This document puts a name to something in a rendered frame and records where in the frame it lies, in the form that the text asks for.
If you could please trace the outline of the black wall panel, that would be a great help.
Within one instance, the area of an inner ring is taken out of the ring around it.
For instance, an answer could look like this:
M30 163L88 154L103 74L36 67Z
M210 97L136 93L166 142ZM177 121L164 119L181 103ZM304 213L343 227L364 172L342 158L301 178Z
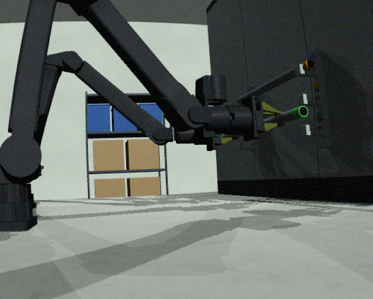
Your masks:
M302 137L308 115L216 146L218 194L373 203L373 0L213 0L207 12L211 75L227 102L310 59L320 49L331 147Z

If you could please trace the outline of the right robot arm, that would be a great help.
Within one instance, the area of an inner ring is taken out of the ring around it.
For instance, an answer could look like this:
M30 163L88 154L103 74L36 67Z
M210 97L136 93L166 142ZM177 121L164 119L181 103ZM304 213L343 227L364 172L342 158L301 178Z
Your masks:
M28 231L37 225L27 184L17 184L44 168L33 138L38 120L48 45L57 2L69 4L95 27L151 94L165 119L179 132L203 126L215 134L230 126L226 77L204 75L196 80L195 96L179 83L144 43L110 0L30 0L20 45L8 132L0 147L0 231ZM208 101L208 103L207 103ZM208 107L212 106L212 107ZM175 111L175 112L174 112ZM212 113L212 115L211 115Z

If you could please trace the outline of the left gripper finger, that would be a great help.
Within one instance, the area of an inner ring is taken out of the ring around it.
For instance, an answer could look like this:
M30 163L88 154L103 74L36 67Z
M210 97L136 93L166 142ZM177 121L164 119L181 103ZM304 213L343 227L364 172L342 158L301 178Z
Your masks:
M239 137L227 137L227 138L221 138L221 144L224 144L226 142L229 142L229 141L232 141L232 140L235 140L235 139L239 139Z

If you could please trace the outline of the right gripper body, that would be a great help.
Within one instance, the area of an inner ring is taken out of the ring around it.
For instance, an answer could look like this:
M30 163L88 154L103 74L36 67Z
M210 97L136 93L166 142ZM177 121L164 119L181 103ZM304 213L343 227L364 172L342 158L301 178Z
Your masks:
M241 101L244 106L228 106L230 115L230 126L227 131L248 131L243 134L244 141L259 139L258 135L264 132L263 103L256 103L256 96L249 96Z

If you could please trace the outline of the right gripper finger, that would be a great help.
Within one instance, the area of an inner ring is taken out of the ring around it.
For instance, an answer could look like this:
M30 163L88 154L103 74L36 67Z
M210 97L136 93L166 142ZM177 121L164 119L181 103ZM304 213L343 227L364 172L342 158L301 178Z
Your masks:
M283 113L283 112L278 111L274 109L273 107L269 106L267 103L263 102L263 115L279 115L280 113Z
M264 123L264 132L271 130L272 128L276 128L279 126L284 126L285 124L281 123Z

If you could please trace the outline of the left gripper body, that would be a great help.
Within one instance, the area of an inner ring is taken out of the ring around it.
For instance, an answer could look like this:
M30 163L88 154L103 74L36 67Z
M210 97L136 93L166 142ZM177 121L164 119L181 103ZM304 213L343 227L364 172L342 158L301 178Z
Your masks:
M194 135L194 142L196 142L196 135ZM214 137L213 138L213 144L211 145L207 145L207 151L213 151L213 150L216 150L217 149L217 145L220 145L221 144L221 138L220 137Z

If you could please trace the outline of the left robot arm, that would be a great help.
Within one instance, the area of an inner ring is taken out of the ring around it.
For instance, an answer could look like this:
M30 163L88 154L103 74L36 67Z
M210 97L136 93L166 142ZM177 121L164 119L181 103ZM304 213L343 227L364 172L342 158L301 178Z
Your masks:
M172 133L174 134L174 141L176 141L177 144L193 143L194 135L196 135L195 145L211 145L213 144L213 138L220 137L222 134L215 134L214 131L206 131L203 126L196 128L196 132L194 129L179 132L173 129L171 125L170 128L165 127L113 85L108 79L102 76L89 63L83 61L76 52L65 51L47 55L40 100L38 132L33 136L40 146L50 106L62 71L75 74L95 93L107 101L109 105L122 114L122 116L134 124L139 130L142 130L142 132L157 145L165 145L168 142L173 142ZM39 178L39 176L42 175L41 172L42 170L39 170L19 183L27 184L28 199L32 201L33 208L36 208L36 203L34 203L33 194L31 194L30 182Z

